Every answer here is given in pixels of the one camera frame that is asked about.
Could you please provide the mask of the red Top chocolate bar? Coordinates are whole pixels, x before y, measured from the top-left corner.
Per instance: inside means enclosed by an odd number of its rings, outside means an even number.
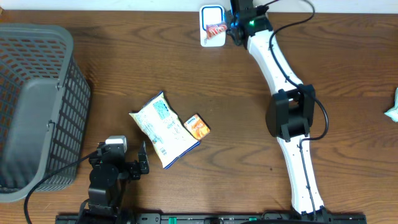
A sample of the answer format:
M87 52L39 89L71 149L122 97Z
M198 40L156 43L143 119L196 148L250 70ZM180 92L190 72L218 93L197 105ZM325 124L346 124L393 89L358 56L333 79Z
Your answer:
M210 24L206 25L206 40L210 40L217 35L220 35L228 29L228 26L226 25L225 22L221 22L218 24Z

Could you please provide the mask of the white printed refill pouch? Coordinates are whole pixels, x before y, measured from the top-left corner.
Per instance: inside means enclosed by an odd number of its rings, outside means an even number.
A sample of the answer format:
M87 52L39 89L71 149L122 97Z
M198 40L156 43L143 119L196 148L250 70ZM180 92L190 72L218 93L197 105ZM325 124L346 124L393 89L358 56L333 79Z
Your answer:
M164 169L169 169L200 144L169 106L163 91L151 98L141 110L129 115L151 141Z

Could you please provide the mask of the small orange tissue pack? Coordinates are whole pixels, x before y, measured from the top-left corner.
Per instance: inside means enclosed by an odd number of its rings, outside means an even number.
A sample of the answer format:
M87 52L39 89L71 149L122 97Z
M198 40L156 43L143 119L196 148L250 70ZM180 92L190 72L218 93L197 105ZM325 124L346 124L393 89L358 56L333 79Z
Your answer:
M210 134L209 126L202 120L202 118L195 114L184 122L185 128L198 141Z

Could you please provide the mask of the light blue wipes packet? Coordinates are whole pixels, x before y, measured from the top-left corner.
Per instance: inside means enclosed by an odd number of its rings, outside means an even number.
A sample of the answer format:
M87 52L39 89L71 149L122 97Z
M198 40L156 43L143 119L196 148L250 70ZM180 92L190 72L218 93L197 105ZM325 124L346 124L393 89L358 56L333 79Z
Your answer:
M390 117L393 122L398 122L398 88L396 88L394 93L394 106L388 109L384 114Z

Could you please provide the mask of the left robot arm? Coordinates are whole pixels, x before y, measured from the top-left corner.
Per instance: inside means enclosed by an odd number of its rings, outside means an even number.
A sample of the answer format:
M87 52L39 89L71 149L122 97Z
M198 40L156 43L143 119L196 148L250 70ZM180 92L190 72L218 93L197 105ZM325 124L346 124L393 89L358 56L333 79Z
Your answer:
M132 212L121 210L125 186L149 173L146 144L139 148L138 160L127 162L125 144L99 143L96 155L89 158L88 199L80 207L77 223L135 223Z

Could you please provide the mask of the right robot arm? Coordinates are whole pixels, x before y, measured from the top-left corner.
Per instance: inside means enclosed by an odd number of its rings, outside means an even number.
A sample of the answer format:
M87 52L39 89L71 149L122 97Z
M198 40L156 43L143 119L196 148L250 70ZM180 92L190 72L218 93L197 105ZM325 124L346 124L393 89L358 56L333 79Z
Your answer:
M277 29L269 21L268 4L231 0L226 13L227 34L253 56L268 84L271 100L266 126L282 149L290 186L292 208L299 219L318 221L323 200L318 193L310 156L310 128L316 105L312 85L292 71L277 43Z

